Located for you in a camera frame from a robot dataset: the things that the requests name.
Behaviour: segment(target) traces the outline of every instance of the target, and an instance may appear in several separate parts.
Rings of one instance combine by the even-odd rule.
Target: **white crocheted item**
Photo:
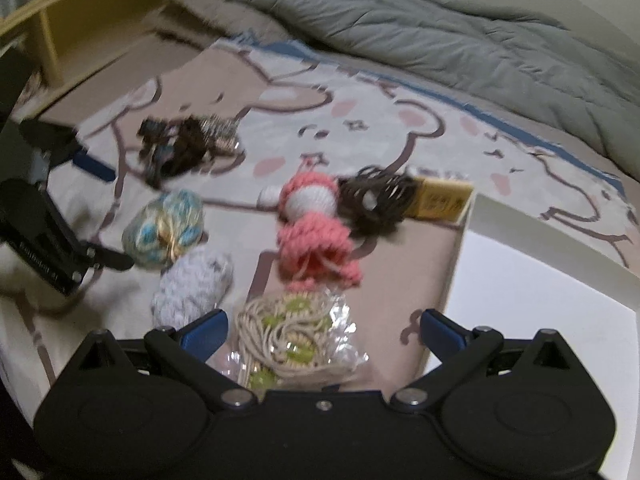
[[[180,329],[218,306],[233,279],[228,254],[199,246],[178,258],[160,278],[151,302],[154,327]]]
[[[336,215],[337,209],[338,204],[333,191],[326,186],[313,184],[289,195],[284,206],[284,216],[289,222],[297,222],[306,213],[315,211],[332,218]]]
[[[258,195],[258,207],[264,210],[276,209],[282,186],[267,186]]]

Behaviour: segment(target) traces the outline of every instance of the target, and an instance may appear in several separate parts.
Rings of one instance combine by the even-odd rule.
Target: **black robotic claw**
[[[258,403],[204,363],[225,339],[220,311],[143,342],[92,333],[34,420],[48,478],[599,478],[614,417],[559,333],[504,340],[433,310],[421,327],[443,364],[389,403],[377,391]]]
[[[89,156],[69,126],[10,114],[33,72],[30,60],[11,48],[0,57],[0,241],[63,294],[78,288],[89,267],[127,270],[133,260],[90,242],[81,242],[47,193],[49,171],[72,161],[101,180],[112,168]]]

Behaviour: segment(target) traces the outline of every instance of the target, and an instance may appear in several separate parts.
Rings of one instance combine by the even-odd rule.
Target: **white surface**
[[[491,238],[468,231],[445,314],[462,326],[490,325],[508,338],[559,330],[616,415],[616,437],[602,465],[627,478],[638,420],[636,313],[577,280]],[[436,365],[430,358],[428,369]]]

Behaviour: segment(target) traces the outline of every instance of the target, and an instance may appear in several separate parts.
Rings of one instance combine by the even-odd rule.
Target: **pink yarn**
[[[289,196],[306,186],[325,186],[338,196],[332,177],[318,171],[302,171],[285,184],[278,210],[282,214]],[[359,285],[362,272],[357,261],[350,260],[353,242],[350,230],[337,218],[309,211],[297,222],[278,232],[280,267],[292,277],[287,287],[292,291],[312,290],[316,280],[338,277],[345,287]]]

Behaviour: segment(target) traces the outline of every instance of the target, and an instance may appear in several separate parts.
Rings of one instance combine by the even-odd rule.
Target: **pink crocheted doll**
[[[289,223],[278,232],[280,267],[289,290],[310,290],[316,280],[338,278],[359,285],[362,273],[350,260],[350,230],[335,217],[338,185],[325,173],[300,171],[280,191],[278,212]]]

